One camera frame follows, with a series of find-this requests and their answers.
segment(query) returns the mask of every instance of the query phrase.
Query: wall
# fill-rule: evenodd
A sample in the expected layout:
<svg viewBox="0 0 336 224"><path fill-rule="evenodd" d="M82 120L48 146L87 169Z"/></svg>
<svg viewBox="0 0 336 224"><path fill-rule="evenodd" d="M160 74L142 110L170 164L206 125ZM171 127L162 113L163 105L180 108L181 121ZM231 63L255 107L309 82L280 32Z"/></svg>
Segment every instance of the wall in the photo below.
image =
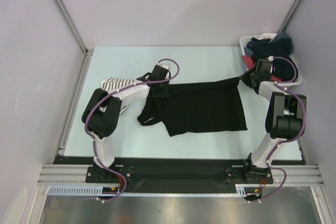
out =
<svg viewBox="0 0 336 224"><path fill-rule="evenodd" d="M83 55L52 0L0 6L1 220L21 188L27 205L32 200L41 166L56 150Z"/></svg>
<svg viewBox="0 0 336 224"><path fill-rule="evenodd" d="M277 31L294 0L64 0L88 47L237 46Z"/></svg>
<svg viewBox="0 0 336 224"><path fill-rule="evenodd" d="M291 22L295 55L307 96L307 129L302 137L311 164L318 164L329 197L336 206L336 1L304 0Z"/></svg>

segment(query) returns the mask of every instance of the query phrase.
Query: table top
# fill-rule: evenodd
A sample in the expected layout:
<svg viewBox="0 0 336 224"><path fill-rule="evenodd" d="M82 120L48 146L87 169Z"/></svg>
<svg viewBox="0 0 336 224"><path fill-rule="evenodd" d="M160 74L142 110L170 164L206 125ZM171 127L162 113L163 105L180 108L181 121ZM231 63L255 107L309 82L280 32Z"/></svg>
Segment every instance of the table top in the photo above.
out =
<svg viewBox="0 0 336 224"><path fill-rule="evenodd" d="M150 72L162 58L171 58L181 67L174 83L218 81L245 72L238 47L96 47L76 109L65 156L93 156L92 141L84 132L81 116L93 91L109 77L135 79ZM170 64L171 73L176 71ZM145 100L130 104L119 117L110 136L115 157L244 159L264 138L269 102L242 82L238 85L247 131L186 133L169 137L164 124L141 126L137 117ZM301 160L297 142L284 146L276 159Z"/></svg>

